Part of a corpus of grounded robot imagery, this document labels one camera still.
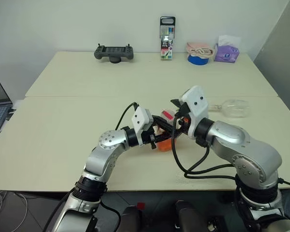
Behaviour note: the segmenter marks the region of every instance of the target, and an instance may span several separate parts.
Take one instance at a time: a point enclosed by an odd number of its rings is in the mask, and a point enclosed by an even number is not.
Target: gray floor
[[[58,201],[46,198],[31,199],[33,196],[25,196],[28,199],[29,210],[26,220],[17,231],[40,232]],[[179,199],[187,200],[205,216],[223,215],[229,231],[246,231],[232,203],[223,204],[219,201],[220,197],[221,194],[217,192],[204,191],[110,192],[104,194],[102,200],[106,205],[115,208],[120,213],[129,205],[136,205],[138,202],[145,203],[143,219],[146,225],[169,218],[169,209],[172,207],[172,204]],[[24,200],[9,192],[0,213],[0,232],[13,230],[21,222],[25,210],[26,205]],[[95,215],[99,219],[97,224],[99,231],[113,231],[117,222],[117,216],[114,213],[99,207]]]

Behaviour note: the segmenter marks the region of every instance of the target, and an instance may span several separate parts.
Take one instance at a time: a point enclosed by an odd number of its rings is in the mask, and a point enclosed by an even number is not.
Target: clear plastic bottle
[[[210,112],[222,112],[226,117],[246,117],[250,113],[249,103],[242,100],[227,100],[221,105],[210,105]]]

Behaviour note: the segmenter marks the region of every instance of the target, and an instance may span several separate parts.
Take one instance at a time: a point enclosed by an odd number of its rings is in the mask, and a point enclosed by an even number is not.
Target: orange object
[[[170,151],[172,150],[171,139],[164,140],[162,142],[157,143],[157,147],[159,151]]]

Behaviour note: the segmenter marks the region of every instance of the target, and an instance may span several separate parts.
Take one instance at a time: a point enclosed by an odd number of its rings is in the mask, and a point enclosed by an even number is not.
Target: white cable
[[[4,196],[2,197],[1,195],[0,195],[0,199],[1,199],[1,204],[0,204],[0,210],[1,210],[1,206],[2,206],[2,201],[3,201],[3,199],[4,199],[4,197],[5,197],[5,195],[6,195],[6,192],[4,193]],[[22,194],[19,194],[19,196],[21,196],[22,198],[24,198],[24,200],[25,200],[25,202],[26,202],[26,212],[25,212],[25,216],[24,216],[24,218],[22,219],[22,221],[20,222],[20,224],[15,228],[15,229],[13,229],[12,231],[10,231],[10,232],[15,232],[23,223],[24,223],[24,221],[25,221],[25,219],[26,219],[26,216],[27,216],[27,212],[28,212],[28,202],[27,202],[27,199],[22,195]]]

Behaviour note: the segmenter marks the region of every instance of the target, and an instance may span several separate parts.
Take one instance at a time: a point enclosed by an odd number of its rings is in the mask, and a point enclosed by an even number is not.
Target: tissue
[[[241,43],[241,37],[220,35],[218,43],[215,46],[214,61],[235,63],[240,54],[238,47]]]

